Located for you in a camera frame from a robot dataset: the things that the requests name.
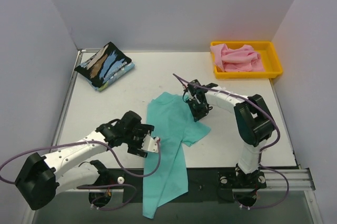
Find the teal t shirt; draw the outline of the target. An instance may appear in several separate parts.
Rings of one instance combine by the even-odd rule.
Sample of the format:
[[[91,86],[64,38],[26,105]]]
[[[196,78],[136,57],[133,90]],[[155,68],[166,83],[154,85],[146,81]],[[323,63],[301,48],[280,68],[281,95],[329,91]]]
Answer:
[[[193,120],[189,106],[179,95],[162,93],[147,106],[146,121],[155,127],[159,137],[161,157],[149,153],[144,162],[144,173],[153,175],[159,168],[171,171],[174,166],[186,168],[183,145],[188,147],[207,136],[210,128]],[[143,216],[152,219],[158,207],[143,206]]]

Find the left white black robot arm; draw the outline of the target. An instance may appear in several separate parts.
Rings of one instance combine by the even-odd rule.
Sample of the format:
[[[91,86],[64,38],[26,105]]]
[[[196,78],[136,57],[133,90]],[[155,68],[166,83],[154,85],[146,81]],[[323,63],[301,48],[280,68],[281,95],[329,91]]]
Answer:
[[[99,160],[92,157],[122,144],[127,152],[146,158],[148,153],[160,153],[160,138],[152,136],[154,126],[141,123],[133,111],[121,119],[101,124],[89,135],[59,146],[54,152],[40,155],[30,152],[14,184],[32,210],[39,210],[54,197],[75,188],[109,189],[123,184]]]

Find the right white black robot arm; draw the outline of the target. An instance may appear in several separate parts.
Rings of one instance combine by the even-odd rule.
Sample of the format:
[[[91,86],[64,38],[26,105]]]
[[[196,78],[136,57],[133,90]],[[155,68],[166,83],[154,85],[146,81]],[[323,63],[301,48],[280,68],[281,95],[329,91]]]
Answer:
[[[215,106],[235,116],[239,135],[244,142],[235,167],[235,181],[242,187],[256,181],[260,176],[261,150],[276,130],[264,98],[259,94],[240,96],[214,83],[201,85],[198,80],[193,80],[183,88],[183,100],[188,104],[195,121],[207,116]]]

